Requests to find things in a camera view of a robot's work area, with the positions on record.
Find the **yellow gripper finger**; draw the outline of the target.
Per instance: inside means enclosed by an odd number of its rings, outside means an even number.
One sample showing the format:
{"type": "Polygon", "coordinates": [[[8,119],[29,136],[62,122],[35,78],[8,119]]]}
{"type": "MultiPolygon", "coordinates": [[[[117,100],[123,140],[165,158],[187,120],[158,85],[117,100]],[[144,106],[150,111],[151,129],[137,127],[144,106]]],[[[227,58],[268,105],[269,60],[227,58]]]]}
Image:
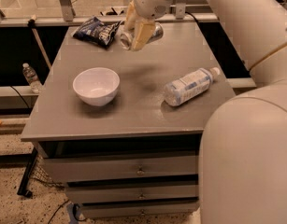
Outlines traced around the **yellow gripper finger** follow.
{"type": "Polygon", "coordinates": [[[131,1],[128,5],[127,12],[126,12],[126,18],[124,21],[124,30],[130,31],[135,28],[136,19],[138,18],[135,3],[134,1],[131,1]]]}
{"type": "Polygon", "coordinates": [[[138,51],[143,49],[151,38],[155,30],[155,21],[140,19],[135,22],[135,32],[131,50],[138,51]]]}

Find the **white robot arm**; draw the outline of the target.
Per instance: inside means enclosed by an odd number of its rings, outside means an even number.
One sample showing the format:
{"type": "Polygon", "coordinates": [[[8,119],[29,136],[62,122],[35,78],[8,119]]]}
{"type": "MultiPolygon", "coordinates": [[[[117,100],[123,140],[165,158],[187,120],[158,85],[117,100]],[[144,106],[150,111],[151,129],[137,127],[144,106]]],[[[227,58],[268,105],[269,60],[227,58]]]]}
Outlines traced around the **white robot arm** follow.
{"type": "Polygon", "coordinates": [[[207,2],[257,87],[221,105],[203,131],[201,224],[287,224],[287,10],[207,2]]]}

